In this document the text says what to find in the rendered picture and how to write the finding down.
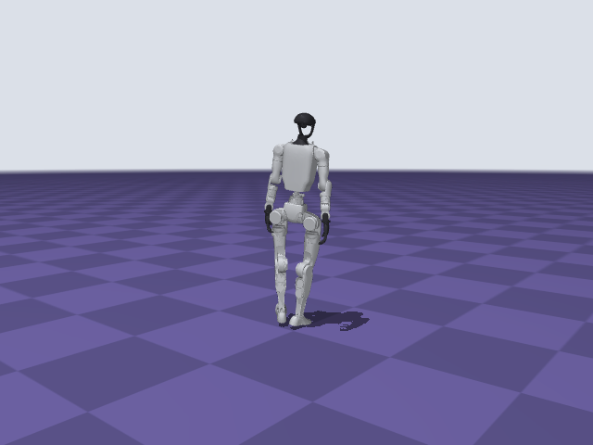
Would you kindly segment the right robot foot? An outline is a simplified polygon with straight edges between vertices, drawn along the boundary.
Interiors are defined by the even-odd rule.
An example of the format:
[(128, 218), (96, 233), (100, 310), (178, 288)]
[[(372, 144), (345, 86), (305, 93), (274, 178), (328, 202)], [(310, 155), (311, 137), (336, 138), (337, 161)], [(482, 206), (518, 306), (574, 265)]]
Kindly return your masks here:
[(307, 319), (305, 316), (303, 318), (299, 319), (298, 315), (297, 316), (294, 315), (290, 319), (289, 324), (293, 325), (293, 326), (307, 325), (307, 324), (311, 324), (311, 320)]

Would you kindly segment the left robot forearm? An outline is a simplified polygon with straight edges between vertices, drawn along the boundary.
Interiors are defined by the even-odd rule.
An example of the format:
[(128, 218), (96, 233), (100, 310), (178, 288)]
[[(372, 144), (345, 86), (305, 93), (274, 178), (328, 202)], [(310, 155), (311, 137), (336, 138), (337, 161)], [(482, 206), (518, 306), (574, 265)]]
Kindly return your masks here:
[(270, 175), (270, 179), (269, 179), (269, 183), (268, 183), (268, 191), (267, 191), (267, 196), (266, 196), (266, 204), (265, 204), (265, 209), (267, 205), (271, 205), (271, 210), (273, 210), (273, 203), (275, 202), (275, 198), (276, 198), (276, 192), (278, 190), (278, 186), (276, 186), (275, 184), (271, 184), (271, 175)]

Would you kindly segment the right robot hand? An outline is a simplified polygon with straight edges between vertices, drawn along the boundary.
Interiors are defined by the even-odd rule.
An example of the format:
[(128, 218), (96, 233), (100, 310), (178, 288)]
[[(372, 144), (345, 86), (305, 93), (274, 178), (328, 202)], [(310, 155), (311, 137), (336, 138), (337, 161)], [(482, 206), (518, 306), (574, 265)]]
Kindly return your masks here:
[(328, 214), (324, 213), (322, 215), (322, 223), (324, 224), (324, 232), (322, 234), (323, 240), (319, 242), (319, 245), (322, 245), (326, 241), (327, 235), (329, 233), (329, 222)]

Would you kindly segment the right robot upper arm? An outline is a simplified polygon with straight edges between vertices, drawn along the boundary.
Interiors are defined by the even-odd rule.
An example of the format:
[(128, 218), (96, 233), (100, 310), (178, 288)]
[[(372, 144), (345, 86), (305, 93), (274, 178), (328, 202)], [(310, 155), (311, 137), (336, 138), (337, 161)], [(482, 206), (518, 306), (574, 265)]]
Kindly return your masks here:
[(330, 155), (326, 150), (314, 147), (314, 157), (318, 161), (318, 189), (323, 192), (325, 191), (326, 182), (330, 181), (328, 180)]

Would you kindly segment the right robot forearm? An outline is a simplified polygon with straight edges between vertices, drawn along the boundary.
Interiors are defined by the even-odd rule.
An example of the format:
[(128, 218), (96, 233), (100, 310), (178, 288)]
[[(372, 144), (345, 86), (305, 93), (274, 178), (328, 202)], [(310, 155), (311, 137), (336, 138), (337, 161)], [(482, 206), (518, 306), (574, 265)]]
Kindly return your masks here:
[(321, 218), (324, 213), (327, 213), (328, 220), (330, 219), (329, 211), (330, 211), (331, 192), (332, 192), (332, 183), (331, 183), (331, 181), (327, 181), (325, 191), (320, 193), (320, 198), (321, 198), (321, 211), (322, 211)]

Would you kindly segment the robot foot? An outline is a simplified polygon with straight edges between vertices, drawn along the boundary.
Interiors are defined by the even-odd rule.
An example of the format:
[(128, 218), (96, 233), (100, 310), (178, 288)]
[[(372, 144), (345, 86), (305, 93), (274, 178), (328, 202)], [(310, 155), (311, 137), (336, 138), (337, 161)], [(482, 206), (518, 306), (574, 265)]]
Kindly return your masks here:
[(305, 316), (303, 318), (299, 319), (298, 315), (297, 316), (294, 315), (290, 319), (289, 324), (293, 325), (293, 326), (307, 325), (307, 324), (311, 324), (311, 320), (307, 319)]
[(283, 324), (286, 322), (287, 309), (286, 309), (285, 305), (284, 305), (284, 312), (283, 312), (282, 308), (281, 308), (281, 312), (279, 312), (279, 307), (278, 307), (278, 303), (277, 303), (276, 307), (275, 307), (275, 313), (277, 314), (277, 322), (278, 323)]

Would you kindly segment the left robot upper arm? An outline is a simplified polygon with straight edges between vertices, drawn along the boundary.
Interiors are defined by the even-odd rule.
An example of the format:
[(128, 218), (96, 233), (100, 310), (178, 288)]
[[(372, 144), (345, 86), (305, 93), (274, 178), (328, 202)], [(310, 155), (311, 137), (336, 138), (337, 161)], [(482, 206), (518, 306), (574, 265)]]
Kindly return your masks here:
[(283, 167), (284, 145), (285, 144), (276, 145), (273, 149), (272, 175), (271, 175), (271, 183), (272, 184), (279, 184), (282, 180), (282, 175), (280, 175), (280, 172)]

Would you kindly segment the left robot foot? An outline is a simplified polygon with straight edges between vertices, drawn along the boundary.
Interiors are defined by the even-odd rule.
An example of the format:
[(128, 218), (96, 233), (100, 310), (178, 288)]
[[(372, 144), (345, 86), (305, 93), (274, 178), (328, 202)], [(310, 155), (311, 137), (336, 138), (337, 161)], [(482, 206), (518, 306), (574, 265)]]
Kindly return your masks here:
[(277, 314), (277, 322), (278, 323), (283, 324), (286, 322), (287, 309), (286, 309), (285, 305), (284, 305), (284, 312), (283, 312), (282, 308), (281, 308), (281, 312), (279, 312), (279, 307), (278, 307), (278, 303), (277, 303), (276, 307), (275, 307), (275, 313)]

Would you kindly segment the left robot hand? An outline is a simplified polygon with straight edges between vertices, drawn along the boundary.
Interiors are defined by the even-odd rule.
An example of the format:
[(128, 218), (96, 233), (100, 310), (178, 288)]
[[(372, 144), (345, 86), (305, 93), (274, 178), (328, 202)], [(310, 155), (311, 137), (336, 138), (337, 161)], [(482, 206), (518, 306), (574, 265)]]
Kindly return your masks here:
[(268, 230), (270, 233), (274, 233), (274, 232), (271, 230), (271, 228), (270, 228), (270, 225), (271, 225), (271, 221), (270, 221), (270, 213), (272, 212), (272, 210), (271, 210), (271, 205), (267, 205), (267, 206), (266, 206), (266, 210), (264, 210), (264, 212), (265, 212), (265, 223), (267, 224), (267, 230)]

